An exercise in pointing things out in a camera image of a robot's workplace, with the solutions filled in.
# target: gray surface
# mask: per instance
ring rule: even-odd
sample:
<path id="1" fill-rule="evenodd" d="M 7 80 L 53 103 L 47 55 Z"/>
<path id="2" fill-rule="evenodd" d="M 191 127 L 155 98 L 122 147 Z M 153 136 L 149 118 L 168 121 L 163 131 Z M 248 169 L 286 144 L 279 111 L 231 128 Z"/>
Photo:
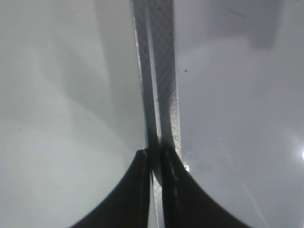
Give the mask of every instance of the gray surface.
<path id="1" fill-rule="evenodd" d="M 304 224 L 304 1 L 176 0 L 182 157 L 254 228 Z"/>
<path id="2" fill-rule="evenodd" d="M 0 58 L 0 227 L 67 228 L 145 147 L 130 3 L 0 0 Z"/>

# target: black rubber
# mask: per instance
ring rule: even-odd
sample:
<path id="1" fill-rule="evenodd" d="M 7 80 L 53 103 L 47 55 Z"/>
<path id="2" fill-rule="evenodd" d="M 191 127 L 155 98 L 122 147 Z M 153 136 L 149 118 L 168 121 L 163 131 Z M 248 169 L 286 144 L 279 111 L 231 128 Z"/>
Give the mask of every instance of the black rubber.
<path id="1" fill-rule="evenodd" d="M 91 213 L 71 228 L 147 228 L 150 204 L 150 159 L 138 151 L 127 173 Z"/>
<path id="2" fill-rule="evenodd" d="M 172 148 L 160 156 L 166 228 L 248 228 L 200 188 Z"/>

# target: textured metal edge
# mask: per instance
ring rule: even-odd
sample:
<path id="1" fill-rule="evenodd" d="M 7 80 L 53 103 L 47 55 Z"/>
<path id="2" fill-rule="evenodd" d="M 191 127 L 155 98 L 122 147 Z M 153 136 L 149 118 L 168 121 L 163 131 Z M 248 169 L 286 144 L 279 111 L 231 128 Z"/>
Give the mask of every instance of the textured metal edge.
<path id="1" fill-rule="evenodd" d="M 146 117 L 147 146 L 158 151 L 160 142 L 169 143 L 180 156 L 173 0 L 131 0 L 131 8 Z M 158 228 L 164 228 L 159 172 L 159 167 L 153 172 L 153 193 Z"/>

